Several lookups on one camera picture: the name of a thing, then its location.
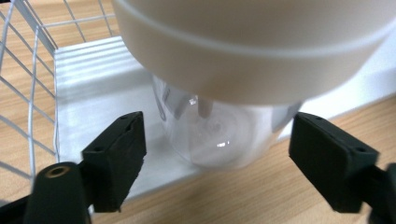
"wooden surface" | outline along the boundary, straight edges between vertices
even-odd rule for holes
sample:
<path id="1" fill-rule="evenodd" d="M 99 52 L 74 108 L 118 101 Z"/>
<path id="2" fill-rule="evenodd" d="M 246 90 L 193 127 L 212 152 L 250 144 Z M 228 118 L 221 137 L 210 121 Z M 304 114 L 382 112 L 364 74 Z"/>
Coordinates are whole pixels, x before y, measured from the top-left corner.
<path id="1" fill-rule="evenodd" d="M 80 10 L 80 17 L 98 13 L 97 1 L 71 1 Z M 64 10 L 62 1 L 32 1 L 45 23 L 67 21 L 70 16 Z M 111 11 L 109 1 L 105 1 Z M 0 5 L 5 11 L 7 4 Z M 21 18 L 16 14 L 15 22 Z M 112 29 L 117 33 L 117 25 Z M 22 28 L 26 38 L 29 28 Z M 50 30 L 62 45 L 81 42 L 76 28 L 66 26 Z M 103 38 L 106 29 L 100 31 L 98 24 L 87 24 L 84 34 L 88 39 Z M 29 64 L 31 53 L 20 48 L 18 41 L 10 41 L 15 53 L 26 58 Z M 50 63 L 50 56 L 43 53 Z M 3 63 L 2 76 L 12 79 L 12 83 L 29 96 L 30 79 L 15 63 Z M 51 86 L 52 79 L 42 77 Z M 46 108 L 53 116 L 54 102 L 45 94 L 36 97 L 40 107 Z M 15 98 L 0 83 L 0 113 L 21 125 L 26 130 L 27 107 Z M 333 123 L 355 135 L 381 152 L 379 165 L 384 168 L 396 161 L 396 97 L 388 98 L 355 112 L 334 119 Z M 50 125 L 42 119 L 36 122 L 35 137 L 50 144 Z M 311 184 L 303 177 L 288 156 L 288 143 L 284 141 L 271 147 L 258 161 L 249 167 L 233 172 L 206 172 L 191 179 L 166 187 L 125 203 L 120 214 L 95 215 L 94 223 L 366 223 L 367 206 L 359 215 L 334 213 Z M 0 121 L 0 161 L 20 167 L 28 173 L 26 141 L 20 138 Z M 52 163 L 47 154 L 38 155 L 38 169 Z M 15 177 L 0 168 L 1 199 L 12 201 L 29 190 L 26 178 Z"/>
<path id="2" fill-rule="evenodd" d="M 333 120 L 381 152 L 379 166 L 396 161 L 396 97 Z M 94 223 L 366 223 L 334 213 L 288 156 L 289 141 L 249 167 L 207 172 L 99 215 Z"/>

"wooden table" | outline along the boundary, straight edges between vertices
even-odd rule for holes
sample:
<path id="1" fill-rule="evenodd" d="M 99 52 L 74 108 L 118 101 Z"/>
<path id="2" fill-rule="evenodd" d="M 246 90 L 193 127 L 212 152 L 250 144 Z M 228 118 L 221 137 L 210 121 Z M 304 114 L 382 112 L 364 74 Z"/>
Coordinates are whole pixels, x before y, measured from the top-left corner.
<path id="1" fill-rule="evenodd" d="M 63 7 L 60 1 L 36 2 L 36 6 L 41 14 L 50 15 L 54 20 L 70 19 L 67 14 L 57 13 L 57 9 Z M 81 13 L 97 10 L 90 6 L 90 4 L 81 5 L 80 8 L 84 9 Z M 85 32 L 97 35 L 97 30 L 92 26 L 87 27 Z M 65 44 L 73 43 L 74 40 L 71 38 L 77 37 L 69 36 Z M 5 71 L 12 70 L 7 68 L 7 64 L 3 66 Z M 26 79 L 21 77 L 14 81 L 23 83 Z M 19 115 L 21 109 L 24 109 L 10 100 L 10 96 L 4 93 L 3 89 L 0 96 L 1 113 Z M 43 102 L 44 107 L 53 109 L 53 102 L 44 100 Z M 17 116 L 15 120 L 17 122 L 20 120 L 21 125 L 24 125 L 24 119 L 19 119 Z M 380 151 L 381 168 L 385 168 L 387 163 L 396 161 L 396 96 L 333 119 L 332 122 Z M 7 147 L 6 150 L 1 148 L 1 159 L 9 159 L 9 162 L 16 162 L 20 167 L 26 166 L 27 154 L 19 150 L 19 144 L 15 144 L 19 139 L 14 139 L 4 131 L 4 124 L 0 122 L 0 125 L 2 125 L 0 142 L 6 142 L 5 145 L 0 146 Z M 50 131 L 43 128 L 37 132 L 36 137 L 42 136 L 44 141 L 50 141 L 48 132 Z M 272 146 L 261 159 L 245 169 L 232 172 L 206 172 L 180 181 L 173 186 L 126 202 L 120 214 L 95 215 L 93 222 L 365 223 L 369 212 L 368 206 L 364 206 L 362 213 L 358 215 L 340 215 L 332 211 L 289 158 L 288 144 L 289 141 L 284 141 Z M 49 162 L 51 161 L 44 157 L 39 159 L 38 165 L 41 168 Z M 10 179 L 3 173 L 0 173 L 0 177 L 3 182 L 0 184 L 0 190 L 6 195 L 11 195 L 9 200 L 14 200 L 28 192 L 26 188 L 29 183 L 26 180 Z"/>

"clear glass jar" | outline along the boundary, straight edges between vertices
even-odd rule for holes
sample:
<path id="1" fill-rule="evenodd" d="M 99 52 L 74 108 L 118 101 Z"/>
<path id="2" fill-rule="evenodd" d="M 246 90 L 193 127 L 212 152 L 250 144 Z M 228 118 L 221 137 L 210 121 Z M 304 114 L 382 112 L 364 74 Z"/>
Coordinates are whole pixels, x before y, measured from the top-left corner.
<path id="1" fill-rule="evenodd" d="M 255 161 L 301 106 L 208 101 L 155 76 L 153 89 L 172 147 L 187 161 L 204 168 L 233 169 Z"/>

